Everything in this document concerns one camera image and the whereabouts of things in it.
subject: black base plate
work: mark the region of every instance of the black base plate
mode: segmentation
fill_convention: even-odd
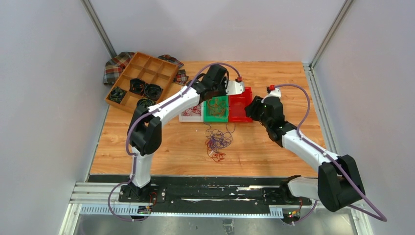
[[[127,175],[91,175],[88,182],[119,183],[128,179]],[[150,192],[157,193],[153,211],[269,213],[269,205],[288,205],[282,200],[279,188],[241,188],[279,186],[282,179],[285,178],[152,176]],[[121,190],[123,195],[119,197],[120,202],[138,202],[128,186],[122,186]],[[144,202],[150,203],[150,196]],[[299,201],[295,201],[289,205],[299,204]],[[311,205],[311,201],[303,198],[303,205]]]
[[[131,191],[130,186],[123,185],[121,186],[122,193],[119,194],[118,200],[120,202],[148,202],[148,203],[164,203],[166,197],[163,196],[163,192],[166,193],[165,186],[150,186],[150,191],[148,196],[143,200],[139,201],[137,196]]]

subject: black object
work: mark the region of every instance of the black object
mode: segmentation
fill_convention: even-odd
[[[135,94],[143,95],[144,88],[147,85],[143,80],[134,78],[130,80],[130,91]]]
[[[148,108],[136,107],[131,119],[130,130],[133,123],[142,115],[148,113]],[[160,117],[150,115],[142,119],[131,133],[130,145],[135,147],[142,156],[154,153],[161,144],[161,120]]]
[[[282,136],[289,131],[296,130],[297,127],[285,120],[283,106],[278,97],[267,97],[264,103],[261,101],[261,97],[255,96],[251,104],[245,107],[245,114],[247,117],[259,121],[266,128],[270,139],[283,147]],[[336,162],[342,166],[352,181],[365,194],[355,160],[351,156],[345,155],[338,157]],[[296,200],[288,188],[288,182],[297,177],[299,175],[289,177],[281,183],[281,195],[286,203]],[[322,204],[331,212],[362,199],[334,163],[323,163],[319,166],[318,195]]]
[[[121,191],[118,200],[119,202],[149,202],[150,194],[155,192],[157,194],[157,203],[163,203],[166,200],[166,187],[163,186],[152,186],[147,184],[146,186],[139,188],[132,182],[129,185],[121,186]]]
[[[245,107],[245,114],[254,121],[259,121],[267,130],[269,138],[282,146],[282,136],[297,127],[285,120],[284,109],[278,97],[271,96],[264,100],[255,96],[252,102]]]
[[[338,157],[336,162],[342,166],[360,191],[366,195],[355,160],[350,155],[344,155]],[[318,195],[322,204],[331,212],[362,199],[334,163],[323,163],[319,166]]]
[[[265,205],[296,205],[300,206],[300,197],[287,199],[287,191],[280,185],[278,188],[263,188],[262,196],[264,197]],[[310,205],[311,200],[301,197],[303,204]]]
[[[197,79],[203,77],[201,81],[196,80],[192,84],[192,88],[195,89],[196,93],[200,95],[199,103],[213,97],[226,95],[226,73],[227,70],[225,67],[221,65],[212,65],[209,67],[206,74],[200,74],[197,77]]]
[[[120,87],[115,87],[110,92],[110,95],[108,96],[108,99],[119,104],[119,103],[121,103],[121,101],[124,98],[125,94],[127,94],[127,92],[125,90],[121,89]]]
[[[95,183],[119,183],[129,180],[128,175],[91,175],[88,182]],[[268,205],[300,205],[298,201],[285,203],[282,200],[282,192],[277,187],[284,178],[248,178],[248,177],[188,177],[188,176],[152,176],[150,184],[150,193],[157,193],[157,204],[153,208],[154,212],[195,212],[195,213],[269,213]],[[265,188],[251,188],[249,190],[240,190],[238,188],[249,188],[249,186],[264,186]],[[275,186],[276,188],[266,188],[266,186]],[[164,205],[158,205],[160,195],[165,189]],[[122,186],[123,199],[125,202],[132,202],[128,199],[129,186]],[[275,202],[269,200],[272,196],[263,195],[263,190],[268,192],[274,190],[273,197]],[[252,199],[252,201],[232,201],[236,198]],[[200,201],[198,203],[189,202],[183,199],[227,199],[229,201]],[[308,199],[303,200],[304,206],[311,205]]]
[[[283,214],[284,218],[281,219],[283,222],[287,223],[287,224],[292,224],[293,222],[297,222],[299,221],[300,217],[298,215],[299,213],[296,213],[294,215],[290,215],[290,214]]]
[[[144,88],[144,96],[157,101],[160,98],[163,88],[156,84],[147,84]]]
[[[142,107],[144,107],[144,108],[148,108],[148,107],[153,106],[153,105],[155,105],[155,104],[156,104],[156,102],[155,102],[155,101],[150,100],[150,99],[145,99],[145,98],[140,99],[140,100],[137,102],[137,106],[142,106]]]
[[[298,201],[297,197],[294,197],[291,194],[290,189],[288,188],[288,182],[290,182],[291,180],[300,177],[300,175],[293,175],[290,176],[284,180],[281,181],[281,185],[279,186],[279,188],[281,189],[281,195],[282,195],[282,200],[287,203],[290,204],[292,202]]]

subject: wooden organizer tray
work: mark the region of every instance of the wooden organizer tray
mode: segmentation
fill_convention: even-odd
[[[178,70],[179,66],[175,64],[137,52],[127,67],[124,69],[118,80],[114,83],[110,92],[105,97],[105,101],[116,108],[127,111],[129,113],[134,113],[134,110],[137,107],[137,102],[141,98],[145,98],[144,96],[135,94],[130,91],[130,80],[139,78],[147,84],[156,84],[163,88],[160,98],[156,101],[156,103],[160,103],[164,100],[164,96],[167,93],[171,83],[173,82],[173,79],[176,76]],[[108,99],[108,96],[115,87],[120,87],[127,92],[121,103],[117,103]]]

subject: red tray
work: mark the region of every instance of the red tray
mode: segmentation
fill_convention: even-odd
[[[230,95],[228,122],[252,122],[252,119],[245,115],[245,107],[251,102],[252,90],[250,87],[245,87],[242,94]]]

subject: wooden tabletop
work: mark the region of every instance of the wooden tabletop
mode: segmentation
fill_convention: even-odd
[[[183,61],[190,78],[209,61]],[[294,83],[309,92],[306,76],[300,62],[227,62],[235,66],[245,87],[251,87],[253,96],[265,96],[271,84]],[[230,78],[236,73],[228,69]],[[173,84],[166,97],[170,97],[182,86]],[[286,120],[297,125],[303,118],[307,102],[297,88],[282,88],[281,101]],[[132,114],[111,107],[102,129],[91,174],[129,174],[132,157],[125,151],[127,129]],[[212,127],[223,132],[225,123],[214,123]],[[317,173],[292,152],[272,142],[265,128],[258,122],[236,123],[230,146],[222,149],[225,159],[216,163],[206,153],[206,130],[203,123],[179,122],[176,117],[162,130],[162,144],[155,152],[151,167],[154,175],[200,175],[200,176],[291,176],[300,174],[315,177]],[[302,132],[323,146],[323,136],[312,103],[308,119]]]

